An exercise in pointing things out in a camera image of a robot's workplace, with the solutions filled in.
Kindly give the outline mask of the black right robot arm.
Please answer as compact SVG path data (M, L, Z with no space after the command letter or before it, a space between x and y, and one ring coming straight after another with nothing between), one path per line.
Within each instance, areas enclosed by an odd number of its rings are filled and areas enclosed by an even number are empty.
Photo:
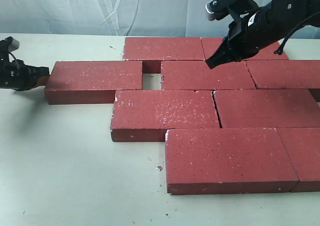
M212 0L205 8L209 21L233 19L221 45L205 60L210 69L252 58L278 40L274 54L281 55L296 31L320 26L320 0L271 0L262 7L254 0Z

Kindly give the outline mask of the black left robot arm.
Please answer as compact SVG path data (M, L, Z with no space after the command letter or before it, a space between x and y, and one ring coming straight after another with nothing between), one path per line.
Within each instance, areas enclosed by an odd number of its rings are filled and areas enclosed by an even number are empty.
M19 41L7 37L0 41L0 87L15 91L28 91L47 84L48 67L26 65L12 54L20 46Z

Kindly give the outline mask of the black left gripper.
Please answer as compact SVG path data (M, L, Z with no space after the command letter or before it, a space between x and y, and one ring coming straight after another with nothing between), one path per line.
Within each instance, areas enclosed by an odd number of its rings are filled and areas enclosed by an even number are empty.
M48 67L35 67L22 60L0 62L0 88L28 91L45 86L49 80Z

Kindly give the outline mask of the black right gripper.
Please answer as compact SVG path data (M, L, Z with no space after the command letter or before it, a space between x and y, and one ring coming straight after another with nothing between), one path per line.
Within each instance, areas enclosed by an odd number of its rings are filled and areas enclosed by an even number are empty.
M250 18L242 18L239 22L230 23L228 34L205 62L213 69L222 64L251 58L264 47L265 42L257 24L250 21Z

